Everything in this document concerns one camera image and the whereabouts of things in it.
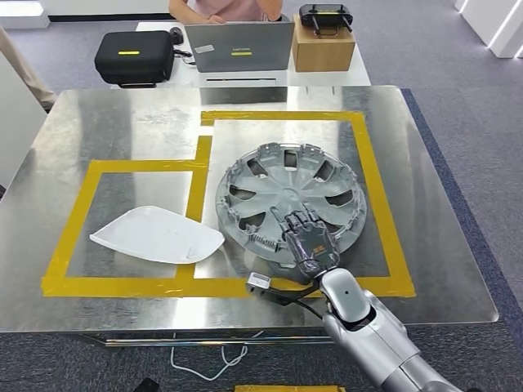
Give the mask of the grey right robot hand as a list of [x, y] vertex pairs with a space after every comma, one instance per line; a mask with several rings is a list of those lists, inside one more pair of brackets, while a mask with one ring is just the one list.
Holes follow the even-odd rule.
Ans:
[[315, 210], [303, 203], [298, 210], [283, 214], [270, 207], [281, 230], [281, 238], [294, 259], [291, 280], [307, 285], [339, 265], [340, 253], [334, 238]]

